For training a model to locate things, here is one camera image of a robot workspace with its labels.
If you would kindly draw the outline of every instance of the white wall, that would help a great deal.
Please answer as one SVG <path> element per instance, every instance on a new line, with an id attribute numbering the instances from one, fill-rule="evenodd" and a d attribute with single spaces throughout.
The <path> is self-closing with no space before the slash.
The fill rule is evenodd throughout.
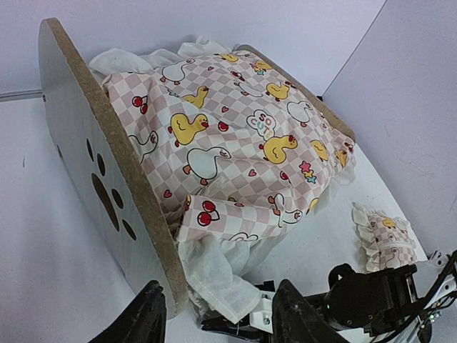
<path id="1" fill-rule="evenodd" d="M 228 46 L 251 44 L 322 94 L 384 0 L 5 0 L 0 11 L 0 94 L 39 89 L 37 36 L 55 16 L 85 59 L 118 46 L 176 48 L 205 34 Z"/>
<path id="2" fill-rule="evenodd" d="M 457 249 L 456 18 L 454 0 L 388 0 L 324 96 L 429 252 Z M 456 318 L 435 342 L 457 342 Z"/>

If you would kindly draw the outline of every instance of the duck print blanket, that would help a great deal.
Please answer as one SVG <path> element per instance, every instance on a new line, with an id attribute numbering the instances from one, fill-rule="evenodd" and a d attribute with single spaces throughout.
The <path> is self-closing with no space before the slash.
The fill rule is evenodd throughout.
<path id="1" fill-rule="evenodd" d="M 247 51 L 187 59 L 103 87 L 180 242 L 286 234 L 353 163 L 354 142 Z M 195 195 L 211 182 L 210 199 Z"/>

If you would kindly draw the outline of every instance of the pillow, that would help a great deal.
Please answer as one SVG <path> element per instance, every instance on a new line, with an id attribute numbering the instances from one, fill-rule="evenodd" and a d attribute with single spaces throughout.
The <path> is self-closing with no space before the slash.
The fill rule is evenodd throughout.
<path id="1" fill-rule="evenodd" d="M 390 218 L 382 211 L 373 211 L 360 204 L 354 204 L 352 217 L 368 257 L 367 271 L 399 268 L 417 261 L 416 243 L 409 237 L 412 228 L 407 220 Z"/>

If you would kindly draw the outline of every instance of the pink star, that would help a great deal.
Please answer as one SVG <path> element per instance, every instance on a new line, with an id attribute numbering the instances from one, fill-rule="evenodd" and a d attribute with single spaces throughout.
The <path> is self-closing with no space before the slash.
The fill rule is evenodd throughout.
<path id="1" fill-rule="evenodd" d="M 303 161 L 299 165 L 299 167 L 300 167 L 302 173 L 309 173 L 309 169 L 311 168 L 311 164 L 306 163 L 305 161 Z"/>

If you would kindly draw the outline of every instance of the toy bed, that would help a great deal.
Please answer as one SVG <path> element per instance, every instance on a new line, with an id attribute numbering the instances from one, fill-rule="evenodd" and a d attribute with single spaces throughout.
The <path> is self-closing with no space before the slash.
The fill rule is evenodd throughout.
<path id="1" fill-rule="evenodd" d="M 329 124 L 355 139 L 324 103 L 251 46 L 291 81 Z M 168 316 L 181 312 L 188 287 L 174 239 L 134 148 L 108 97 L 57 19 L 41 23 L 39 63 L 46 121 L 56 150 L 106 245 L 135 292 L 160 282 Z"/>

